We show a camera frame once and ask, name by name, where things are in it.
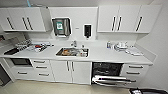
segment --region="wall-mounted dispenser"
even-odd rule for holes
[[[89,38],[91,36],[91,25],[84,25],[84,32],[86,38]]]
[[[52,19],[55,35],[69,36],[71,34],[70,19],[69,18],[55,18]]]

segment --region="label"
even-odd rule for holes
[[[62,22],[57,22],[57,29],[63,30]]]

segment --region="microwave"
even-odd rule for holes
[[[10,58],[14,65],[28,65],[32,66],[31,62],[27,58]]]

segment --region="soap dispenser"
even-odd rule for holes
[[[91,36],[91,25],[84,25],[84,32],[86,38],[89,38]]]

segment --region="upper cabinet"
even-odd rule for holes
[[[135,25],[135,31],[137,33],[149,33],[157,19],[161,5],[142,5],[137,22]]]
[[[160,5],[100,6],[97,32],[149,33]]]
[[[52,30],[50,12],[46,8],[0,8],[0,24],[4,31],[46,32]]]

